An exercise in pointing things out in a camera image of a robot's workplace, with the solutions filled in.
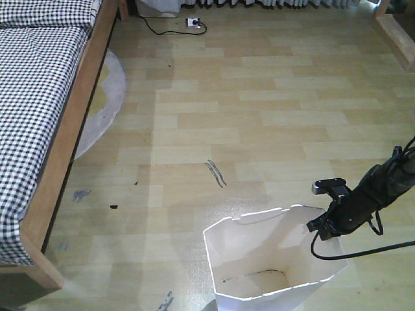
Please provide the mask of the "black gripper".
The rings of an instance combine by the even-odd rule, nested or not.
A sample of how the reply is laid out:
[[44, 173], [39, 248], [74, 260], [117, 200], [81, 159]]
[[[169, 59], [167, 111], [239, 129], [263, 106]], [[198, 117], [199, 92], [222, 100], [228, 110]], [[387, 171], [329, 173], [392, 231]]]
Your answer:
[[318, 231], [322, 240], [354, 232], [382, 208], [379, 202], [359, 189], [332, 199], [326, 212], [307, 223], [308, 230]]

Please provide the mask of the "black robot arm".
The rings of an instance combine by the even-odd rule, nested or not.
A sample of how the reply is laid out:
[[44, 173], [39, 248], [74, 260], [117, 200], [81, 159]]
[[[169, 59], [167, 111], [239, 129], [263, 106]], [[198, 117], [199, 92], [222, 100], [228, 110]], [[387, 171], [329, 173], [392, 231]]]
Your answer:
[[342, 178], [319, 179], [312, 184], [315, 195], [332, 198], [329, 209], [307, 223], [310, 232], [318, 231], [322, 240], [348, 235], [363, 223], [372, 223], [372, 215], [388, 207], [414, 186], [414, 139], [403, 148], [395, 146], [390, 159], [374, 165], [350, 189]]

